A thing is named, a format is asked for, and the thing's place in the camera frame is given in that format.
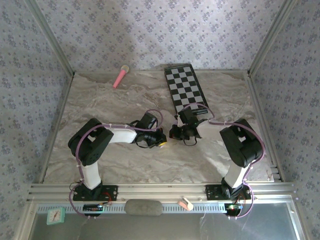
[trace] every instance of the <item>marble tabletop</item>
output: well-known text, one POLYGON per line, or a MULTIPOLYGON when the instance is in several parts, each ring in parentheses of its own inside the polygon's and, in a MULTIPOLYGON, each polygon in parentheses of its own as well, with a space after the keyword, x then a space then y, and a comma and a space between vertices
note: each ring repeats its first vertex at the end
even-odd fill
MULTIPOLYGON (((245 118, 260 134, 256 116, 242 75, 220 71, 195 71, 209 107, 219 121, 245 118)), ((186 146, 169 138, 175 109, 164 72, 129 72, 117 89, 117 73, 89 73, 74 76, 49 159, 44 183, 72 183, 80 174, 69 139, 91 118, 103 123, 130 123, 140 120, 148 109, 161 110, 168 143, 162 148, 142 149, 135 144, 109 144, 99 159, 104 183, 220 182, 227 173, 230 157, 213 126, 212 138, 186 146)), ((209 118, 209 114, 198 118, 209 118)), ((248 176, 250 181, 269 181, 270 161, 266 156, 248 176)))

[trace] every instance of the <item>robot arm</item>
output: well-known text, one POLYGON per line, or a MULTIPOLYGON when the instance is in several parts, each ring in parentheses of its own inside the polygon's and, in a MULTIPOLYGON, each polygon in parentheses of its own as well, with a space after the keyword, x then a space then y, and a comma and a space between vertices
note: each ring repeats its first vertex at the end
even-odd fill
MULTIPOLYGON (((139 129, 152 129, 154 124, 157 123, 157 118, 150 114, 145 113, 141 120, 136 120, 129 124, 129 126, 139 129)), ((68 147, 71 149, 72 154, 76 155, 76 149, 80 139, 91 128, 101 125, 102 123, 96 118, 90 119, 68 142, 68 147)), ((102 184, 98 170, 98 159, 106 149, 108 144, 111 143, 128 143, 137 144, 145 141, 147 147, 161 146, 167 142, 166 136, 163 134, 162 129, 156 131, 140 131, 130 128, 106 128, 99 127, 92 131, 82 142, 79 149, 79 159, 81 161, 81 169, 84 176, 84 185, 88 190, 94 190, 102 184)))
MULTIPOLYGON (((198 120, 190 108, 180 111, 177 121, 178 124, 174 124, 169 132, 169 137, 173 139, 185 141, 194 137, 197 141, 197 138, 210 138, 213 131, 216 131, 207 119, 198 120)), ((235 123, 253 130, 243 118, 235 123)), ((263 150, 256 136, 241 127, 232 125, 219 133, 232 160, 227 174, 221 181, 222 192, 230 199, 242 190, 243 179, 250 163, 258 159, 263 150)))

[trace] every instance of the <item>checkerboard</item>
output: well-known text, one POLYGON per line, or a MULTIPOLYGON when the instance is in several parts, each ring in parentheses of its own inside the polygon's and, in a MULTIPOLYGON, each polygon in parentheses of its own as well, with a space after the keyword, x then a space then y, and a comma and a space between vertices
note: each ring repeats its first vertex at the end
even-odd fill
MULTIPOLYGON (((208 106, 204 93, 191 64, 168 67, 164 69, 164 75, 168 83, 169 91, 176 113, 186 105, 199 103, 208 106)), ((193 114, 206 114, 205 107, 193 104, 190 106, 193 114)))

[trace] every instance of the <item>teal clock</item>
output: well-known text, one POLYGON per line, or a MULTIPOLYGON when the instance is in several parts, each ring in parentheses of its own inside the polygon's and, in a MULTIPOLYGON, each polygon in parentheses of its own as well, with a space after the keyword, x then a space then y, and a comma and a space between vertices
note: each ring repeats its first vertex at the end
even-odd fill
POLYGON ((65 215, 66 215, 66 210, 64 207, 50 209, 46 217, 46 224, 47 225, 62 224, 65 222, 65 215))

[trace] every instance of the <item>patterned wallpaper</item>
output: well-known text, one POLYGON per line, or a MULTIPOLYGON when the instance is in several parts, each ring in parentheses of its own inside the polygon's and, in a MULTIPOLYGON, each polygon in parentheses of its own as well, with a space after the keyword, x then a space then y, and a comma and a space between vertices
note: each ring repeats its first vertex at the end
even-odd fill
POLYGON ((249 68, 284 0, 38 0, 78 71, 249 68))
POLYGON ((68 78, 23 1, 0 0, 0 239, 12 239, 68 78))
POLYGON ((320 2, 303 0, 255 76, 286 181, 320 239, 320 2))

